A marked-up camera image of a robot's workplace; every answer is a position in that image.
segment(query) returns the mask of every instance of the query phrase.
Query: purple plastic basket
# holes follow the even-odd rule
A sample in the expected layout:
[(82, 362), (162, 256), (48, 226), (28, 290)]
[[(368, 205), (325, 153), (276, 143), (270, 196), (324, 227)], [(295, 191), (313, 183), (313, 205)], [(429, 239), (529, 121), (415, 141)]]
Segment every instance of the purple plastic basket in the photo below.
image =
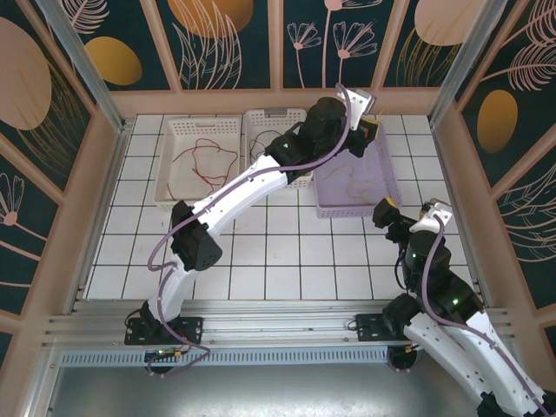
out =
[(382, 128), (362, 158), (344, 150), (316, 169), (314, 186), (320, 218), (372, 215), (374, 206), (388, 196), (401, 206)]

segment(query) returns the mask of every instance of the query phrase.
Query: white tile floor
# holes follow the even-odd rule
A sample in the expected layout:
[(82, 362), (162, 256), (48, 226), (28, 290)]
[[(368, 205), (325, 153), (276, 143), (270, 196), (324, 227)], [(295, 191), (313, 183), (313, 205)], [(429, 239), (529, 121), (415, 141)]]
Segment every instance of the white tile floor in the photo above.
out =
[[(87, 299), (146, 299), (160, 273), (146, 264), (169, 230), (169, 213), (153, 203), (163, 121), (138, 116), (110, 205)], [(417, 218), (432, 197), (449, 202), (433, 137), (424, 116), (381, 117), (404, 207)], [(394, 279), (397, 246), (370, 218), (318, 219), (313, 184), (287, 189), (256, 203), (225, 228), (223, 256), (205, 271), (189, 298), (197, 300), (389, 300), (401, 290)], [(471, 281), (455, 222), (447, 227), (453, 271)], [(169, 245), (156, 257), (168, 260)]]

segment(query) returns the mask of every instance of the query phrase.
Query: decorative wallpaper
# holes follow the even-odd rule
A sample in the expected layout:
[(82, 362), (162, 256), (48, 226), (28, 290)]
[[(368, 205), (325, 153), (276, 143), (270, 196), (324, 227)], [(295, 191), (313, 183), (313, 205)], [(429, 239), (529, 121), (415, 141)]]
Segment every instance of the decorative wallpaper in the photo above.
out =
[(462, 111), (491, 185), (554, 125), (556, 3), (532, 0)]
[(553, 350), (554, 359), (556, 359), (556, 326), (545, 328), (545, 334), (548, 344), (550, 344), (550, 348)]
[(393, 3), (285, 0), (283, 87), (370, 87)]
[(485, 0), (411, 0), (384, 87), (440, 87)]
[(556, 303), (556, 147), (498, 200), (498, 207), (535, 306)]
[(156, 2), (183, 89), (269, 89), (267, 0)]
[(3, 360), (6, 358), (8, 348), (10, 347), (11, 334), (0, 332), (0, 369), (2, 369)]
[(60, 0), (60, 4), (109, 90), (169, 89), (139, 0)]
[(65, 189), (90, 113), (14, 0), (0, 3), (0, 135)]
[(0, 310), (21, 314), (57, 210), (0, 156)]
[(475, 75), (477, 67), (479, 67), (479, 65), (483, 62), (483, 59), (485, 58), (485, 55), (487, 54), (488, 50), (490, 50), (490, 47), (492, 46), (492, 44), (494, 42), (494, 39), (496, 38), (496, 36), (500, 32), (500, 29), (502, 29), (502, 26), (504, 26), (504, 23), (506, 22), (506, 19), (507, 19), (508, 15), (512, 11), (513, 6), (515, 6), (515, 0), (509, 0), (506, 3), (506, 5), (504, 7), (504, 10), (502, 11), (501, 18), (498, 20), (498, 23), (494, 26), (493, 31), (490, 32), (490, 36), (486, 40), (486, 43), (483, 46), (483, 49), (477, 55), (477, 58), (475, 59), (475, 62), (473, 63), (473, 66), (471, 67), (471, 69), (467, 73), (467, 76), (463, 80), (463, 83), (461, 83), (460, 89), (458, 89), (458, 92), (455, 94), (456, 101), (459, 101), (461, 99), (461, 96), (463, 95), (463, 93), (466, 91), (467, 86), (469, 85), (469, 83), (471, 82), (471, 79)]

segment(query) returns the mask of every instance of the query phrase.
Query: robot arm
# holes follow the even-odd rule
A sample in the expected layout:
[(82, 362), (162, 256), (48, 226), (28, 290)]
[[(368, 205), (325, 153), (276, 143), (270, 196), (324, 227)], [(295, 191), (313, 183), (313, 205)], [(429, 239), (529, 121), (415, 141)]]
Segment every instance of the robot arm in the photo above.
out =
[(334, 98), (320, 99), (309, 110), (299, 133), (292, 128), (275, 138), (264, 155), (231, 183), (194, 206), (185, 202), (174, 206), (170, 232), (174, 255), (167, 264), (171, 264), (172, 275), (162, 280), (156, 294), (143, 304), (140, 312), (151, 334), (168, 330), (167, 322), (179, 316), (184, 298), (199, 273), (218, 262), (222, 250), (215, 238), (228, 222), (262, 197), (318, 167), (323, 157), (325, 162), (344, 149), (357, 157), (363, 156), (378, 129), (375, 123), (361, 119), (373, 105), (374, 97), (343, 87), (338, 96), (347, 106)]
[(479, 416), (555, 412), (554, 394), (543, 391), (525, 374), (496, 334), (482, 302), (450, 271), (451, 253), (444, 238), (431, 255), (427, 299), (431, 314), (442, 324), (453, 326), (441, 326), (428, 314), (422, 294), (424, 267), (437, 239), (439, 220), (446, 224), (452, 215), (449, 206), (437, 200), (424, 204), (421, 213), (421, 219), (414, 221), (400, 215), (387, 200), (374, 211), (375, 225), (388, 226), (387, 239), (400, 246), (404, 282), (416, 295), (399, 295), (388, 303), (383, 310), (387, 327), (424, 347), (468, 392), (478, 405)]

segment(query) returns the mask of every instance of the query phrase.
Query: white plastic basket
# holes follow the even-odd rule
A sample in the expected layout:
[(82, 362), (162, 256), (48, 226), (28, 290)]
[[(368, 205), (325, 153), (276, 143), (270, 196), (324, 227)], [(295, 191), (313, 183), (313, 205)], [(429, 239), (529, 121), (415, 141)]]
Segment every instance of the white plastic basket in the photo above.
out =
[[(278, 133), (284, 134), (286, 130), (291, 128), (297, 122), (303, 122), (307, 112), (304, 109), (266, 109), (266, 110), (250, 110), (243, 117), (245, 123), (245, 141), (243, 143), (243, 154), (245, 155), (245, 166), (247, 169), (261, 153), (277, 136)], [(251, 146), (253, 146), (253, 155), (251, 155)], [(313, 179), (313, 172), (309, 172), (298, 178), (287, 188), (304, 189), (309, 186)]]
[[(156, 176), (155, 205), (171, 210), (177, 201), (194, 203), (211, 193), (211, 186), (192, 170), (195, 160), (191, 151), (175, 160), (184, 150), (194, 148), (200, 138), (210, 139), (232, 153), (217, 152), (214, 148), (197, 149), (195, 159), (198, 172), (206, 177), (217, 177), (229, 172), (225, 183), (231, 182), (240, 173), (241, 137), (240, 117), (183, 118), (169, 121)], [(198, 143), (198, 146), (203, 145), (210, 143)], [(220, 185), (215, 186), (214, 191), (224, 185), (220, 180), (218, 183)]]

